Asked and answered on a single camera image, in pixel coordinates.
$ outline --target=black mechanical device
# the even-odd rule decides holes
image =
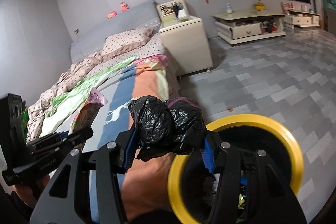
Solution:
[[[93,224],[89,203],[89,172],[96,171],[96,191],[101,224],[126,224],[117,174],[131,167],[139,148],[133,125],[95,152],[73,149],[43,191],[31,224]],[[206,131],[202,157],[211,172],[220,174],[217,193],[207,223],[235,224],[238,218],[241,172],[247,172],[247,205],[243,224],[306,224],[294,193],[264,150],[238,149]]]
[[[8,94],[0,99],[0,145],[7,164],[2,176],[8,186],[30,186],[38,198],[41,191],[37,180],[57,169],[67,154],[93,135],[91,128],[52,133],[26,144],[21,128],[22,99]]]

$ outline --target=blue gripper pad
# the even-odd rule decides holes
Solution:
[[[215,163],[213,158],[213,151],[207,141],[207,139],[204,140],[204,150],[201,150],[202,159],[204,162],[204,166],[209,170],[211,174],[213,174],[215,170]]]
[[[140,136],[137,133],[137,130],[134,128],[132,135],[129,139],[129,142],[126,146],[126,149],[124,151],[124,162],[123,162],[123,169],[127,171],[132,167],[133,160],[135,158],[135,153],[137,151],[137,148],[139,146]]]

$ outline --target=tv stand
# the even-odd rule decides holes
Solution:
[[[291,14],[286,15],[284,22],[285,26],[294,29],[295,26],[300,28],[305,27],[320,27],[320,15],[314,12],[304,12],[301,10],[288,10]]]

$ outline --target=blue stripe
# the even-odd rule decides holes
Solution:
[[[115,91],[113,99],[109,106],[109,111],[117,109],[119,106],[127,103],[132,99],[136,65],[130,65],[122,70],[122,75],[120,76],[120,82]],[[108,142],[115,141],[120,132],[126,131],[129,128],[129,111],[123,108],[120,111],[120,117],[103,127],[103,133],[100,138],[97,149],[107,144]],[[124,175],[118,174],[119,187],[121,189],[121,184],[124,180]],[[97,191],[96,191],[96,172],[91,172],[91,188],[90,188],[90,208],[91,208],[91,218],[93,221],[100,223],[99,213],[98,213],[98,202],[97,202]]]

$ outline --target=silver screw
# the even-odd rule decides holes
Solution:
[[[222,148],[224,148],[224,149],[229,149],[229,148],[231,147],[231,145],[230,145],[229,143],[227,143],[227,142],[222,142],[222,143],[220,144],[220,146],[221,146]]]
[[[76,155],[78,155],[78,153],[79,153],[78,149],[73,149],[73,150],[71,150],[70,155],[76,156]]]
[[[109,142],[109,143],[106,145],[106,147],[107,147],[108,149],[115,148],[116,146],[117,146],[117,144],[116,144],[115,142]]]
[[[265,157],[266,156],[266,152],[264,150],[258,150],[257,153],[260,157]]]

